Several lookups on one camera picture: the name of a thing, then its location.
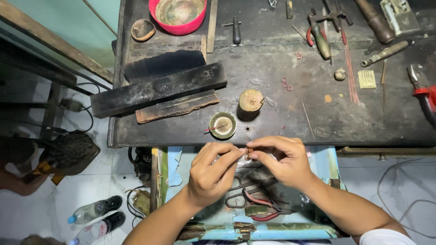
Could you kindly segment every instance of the pink bowl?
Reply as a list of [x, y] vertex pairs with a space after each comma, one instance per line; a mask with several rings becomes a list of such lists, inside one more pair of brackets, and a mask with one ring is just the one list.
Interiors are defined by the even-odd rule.
[[183, 36], [183, 35], [190, 34], [191, 32], [194, 32], [201, 26], [201, 23], [203, 23], [204, 17], [206, 15], [207, 0], [204, 0], [204, 8], [194, 20], [192, 20], [189, 23], [183, 25], [176, 25], [176, 26], [164, 24], [158, 21], [158, 19], [156, 18], [156, 6], [159, 3], [159, 1], [160, 0], [150, 0], [148, 3], [148, 8], [150, 9], [151, 16], [153, 16], [156, 22], [167, 32], [177, 36]]

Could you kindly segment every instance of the water bottle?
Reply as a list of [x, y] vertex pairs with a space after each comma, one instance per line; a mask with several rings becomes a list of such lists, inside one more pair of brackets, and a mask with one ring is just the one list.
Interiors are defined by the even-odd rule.
[[123, 212], [111, 214], [92, 225], [84, 227], [68, 245], [90, 245], [95, 240], [123, 225], [124, 221], [126, 221], [126, 217]]
[[68, 218], [68, 223], [83, 225], [91, 220], [107, 214], [109, 211], [117, 210], [121, 207], [123, 199], [120, 196], [109, 197], [78, 208], [73, 215]]

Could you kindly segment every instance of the blue bottle cap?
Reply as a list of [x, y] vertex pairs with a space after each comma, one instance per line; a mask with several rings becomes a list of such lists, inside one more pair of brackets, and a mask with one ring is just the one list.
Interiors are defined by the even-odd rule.
[[72, 224], [72, 223], [76, 222], [76, 220], [77, 220], [77, 216], [75, 216], [75, 215], [71, 215], [70, 217], [68, 217], [67, 222], [68, 222], [69, 224]]
[[77, 244], [79, 244], [79, 239], [78, 239], [78, 238], [72, 239], [72, 240], [68, 243], [68, 245], [77, 245]]

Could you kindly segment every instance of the wooden workbench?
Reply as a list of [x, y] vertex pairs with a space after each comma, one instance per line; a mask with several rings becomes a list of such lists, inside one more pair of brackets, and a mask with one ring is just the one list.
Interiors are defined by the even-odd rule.
[[[417, 13], [422, 32], [415, 35], [415, 43], [403, 52], [388, 59], [386, 71], [386, 108], [382, 108], [380, 85], [382, 62], [365, 70], [374, 70], [376, 89], [360, 89], [357, 72], [363, 68], [360, 62], [369, 56], [363, 53], [368, 48], [381, 47], [375, 40], [354, 1], [340, 1], [343, 10], [352, 17], [354, 25], [345, 26], [354, 67], [355, 84], [360, 106], [350, 102], [347, 79], [333, 80], [338, 68], [345, 68], [344, 45], [340, 34], [329, 24], [330, 45], [334, 65], [323, 61], [291, 27], [294, 24], [303, 33], [308, 28], [307, 14], [311, 7], [321, 13], [321, 0], [293, 1], [294, 16], [286, 19], [285, 0], [279, 0], [274, 12], [269, 10], [268, 0], [234, 1], [218, 0], [215, 50], [207, 54], [207, 63], [221, 61], [228, 85], [217, 90], [220, 103], [193, 111], [190, 114], [138, 124], [135, 114], [111, 118], [108, 132], [108, 147], [149, 145], [199, 145], [217, 141], [203, 130], [216, 112], [227, 111], [236, 115], [240, 93], [253, 88], [266, 97], [260, 114], [251, 122], [237, 121], [237, 130], [228, 141], [245, 144], [250, 140], [267, 136], [283, 135], [299, 137], [306, 144], [327, 145], [390, 145], [428, 146], [436, 145], [436, 131], [424, 118], [419, 102], [412, 97], [406, 66], [420, 64], [430, 82], [434, 81], [436, 62], [435, 6], [431, 1], [411, 5]], [[378, 0], [372, 1], [377, 10]], [[137, 43], [130, 36], [130, 28], [138, 19], [152, 19], [146, 0], [122, 0], [116, 50], [114, 88], [127, 85], [122, 67], [126, 62], [154, 56], [178, 49], [199, 50], [201, 35], [207, 33], [210, 2], [202, 26], [194, 33], [176, 37], [169, 35], [156, 24], [156, 34], [145, 43]], [[221, 28], [237, 16], [242, 42], [232, 44], [232, 27]], [[297, 61], [295, 52], [303, 59]], [[280, 79], [288, 78], [293, 86], [289, 92], [281, 87]], [[326, 102], [329, 95], [331, 102]], [[307, 116], [315, 137], [309, 129]]]

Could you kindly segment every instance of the teal wall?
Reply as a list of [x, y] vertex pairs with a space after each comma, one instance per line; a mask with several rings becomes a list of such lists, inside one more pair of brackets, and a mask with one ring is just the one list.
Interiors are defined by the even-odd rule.
[[[116, 37], [82, 0], [8, 0], [8, 2], [103, 67], [113, 67], [114, 55], [111, 41], [115, 40]], [[120, 0], [88, 0], [88, 2], [117, 32]], [[32, 39], [4, 25], [5, 23], [0, 23], [0, 27], [14, 32], [15, 35], [34, 46], [46, 50]], [[47, 53], [70, 65], [68, 61], [64, 61], [54, 52], [47, 51]]]

